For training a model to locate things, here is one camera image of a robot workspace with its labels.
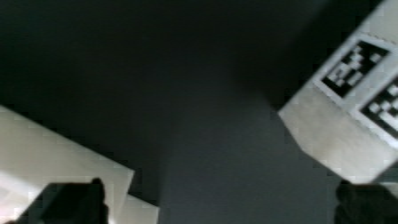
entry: black square pattern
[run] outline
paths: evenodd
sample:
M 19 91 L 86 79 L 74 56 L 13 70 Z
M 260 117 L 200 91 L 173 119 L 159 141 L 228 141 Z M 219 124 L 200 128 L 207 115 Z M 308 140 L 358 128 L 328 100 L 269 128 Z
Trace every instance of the black square pattern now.
M 353 47 L 344 59 L 322 78 L 324 84 L 342 98 L 360 85 L 388 54 L 390 51 L 365 41 L 360 41 Z
M 361 113 L 398 139 L 398 78 L 367 103 Z

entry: black object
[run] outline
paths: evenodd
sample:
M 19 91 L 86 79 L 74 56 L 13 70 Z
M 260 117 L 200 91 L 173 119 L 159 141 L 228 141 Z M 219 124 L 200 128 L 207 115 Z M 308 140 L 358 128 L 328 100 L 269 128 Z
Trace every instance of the black object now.
M 52 183 L 31 204 L 17 224 L 107 224 L 106 188 L 97 178 L 90 184 Z
M 397 118 L 398 115 L 398 94 L 392 92 L 392 88 L 398 88 L 398 78 L 395 78 L 383 91 L 377 93 L 374 99 L 370 100 L 361 109 L 361 113 L 370 118 L 370 120 L 379 125 L 388 134 L 395 137 L 395 139 L 398 139 L 398 131 L 395 127 L 397 125 L 386 119 L 383 119 L 383 115 L 388 115 L 393 118 Z
M 388 54 L 390 51 L 365 41 L 360 41 L 353 47 L 345 57 L 333 66 L 331 71 L 328 72 L 322 79 L 322 82 L 342 98 L 347 96 L 356 86 L 363 82 Z M 356 82 L 351 83 L 351 79 L 356 77 L 356 75 L 360 75 L 361 78 L 358 78 Z
M 398 223 L 398 198 L 383 185 L 354 185 L 342 181 L 337 196 L 337 224 Z

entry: white surface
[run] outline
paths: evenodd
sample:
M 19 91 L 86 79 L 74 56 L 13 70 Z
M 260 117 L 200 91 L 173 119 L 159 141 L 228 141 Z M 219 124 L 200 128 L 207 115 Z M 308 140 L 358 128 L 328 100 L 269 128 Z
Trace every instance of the white surface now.
M 139 198 L 129 195 L 118 224 L 157 224 L 159 207 L 148 204 Z
M 398 152 L 361 127 L 314 85 L 280 112 L 305 152 L 353 183 L 369 183 Z
M 356 31 L 369 33 L 393 44 L 398 43 L 397 11 L 398 1 L 385 1 Z M 381 74 L 392 74 L 397 68 L 398 60 L 390 61 L 379 69 Z M 374 81 L 370 79 L 361 85 L 381 84 L 379 78 Z M 370 94 L 372 88 L 360 89 L 363 92 L 358 93 L 358 96 L 365 95 L 367 92 Z M 369 183 L 397 162 L 398 151 L 360 121 L 354 120 L 342 109 L 345 106 L 338 105 L 315 87 L 312 80 L 280 115 L 305 152 L 353 183 Z
M 0 188 L 13 193 L 0 200 L 3 211 L 17 208 L 20 215 L 49 183 L 91 182 L 95 177 L 106 183 L 113 220 L 134 171 L 0 107 Z

